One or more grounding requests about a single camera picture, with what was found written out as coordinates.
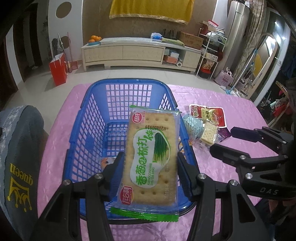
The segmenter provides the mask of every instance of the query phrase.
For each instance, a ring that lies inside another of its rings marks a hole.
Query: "cylindrical appliance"
[[[232,70],[234,59],[237,56],[239,48],[242,48],[242,38],[246,30],[250,14],[250,9],[238,2],[232,1],[227,17],[227,24],[225,27],[225,37],[227,42],[223,51],[223,59],[217,64],[214,76],[216,77],[221,70],[225,70],[228,67]]]

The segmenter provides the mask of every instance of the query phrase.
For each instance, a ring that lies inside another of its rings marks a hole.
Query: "gold fringe trim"
[[[109,19],[119,18],[119,17],[154,18],[154,19],[166,20],[166,21],[175,22],[175,23],[183,23],[186,25],[188,24],[188,22],[186,22],[185,20],[179,20],[179,19],[174,19],[174,18],[169,18],[164,16],[149,15],[149,14],[124,13],[124,14],[117,14],[117,15],[109,15]]]

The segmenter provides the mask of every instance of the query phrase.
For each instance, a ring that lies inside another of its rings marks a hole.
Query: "cabinet drawer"
[[[122,59],[122,46],[97,47],[84,50],[85,62],[120,60]]]
[[[163,48],[123,46],[122,59],[161,61]]]
[[[201,54],[186,51],[183,66],[189,68],[197,68]]]

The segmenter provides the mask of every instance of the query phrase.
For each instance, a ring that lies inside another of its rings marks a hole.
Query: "mirror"
[[[273,35],[264,33],[237,79],[236,89],[250,99],[267,73],[278,49]]]

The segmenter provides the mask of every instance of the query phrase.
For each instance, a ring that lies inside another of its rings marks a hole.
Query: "blue plastic basket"
[[[101,172],[98,157],[115,157],[125,150],[130,105],[164,110],[177,110],[178,107],[169,87],[157,80],[105,79],[95,82],[84,96],[71,132],[63,180],[85,181]],[[187,162],[196,165],[183,121],[180,122],[180,139],[183,146],[179,145],[179,151],[184,149]],[[116,199],[105,202],[107,216],[110,223],[120,221],[123,224],[130,218],[109,211]],[[195,206],[184,196],[179,181],[178,206],[180,215]],[[80,214],[85,218],[85,199],[80,200]]]

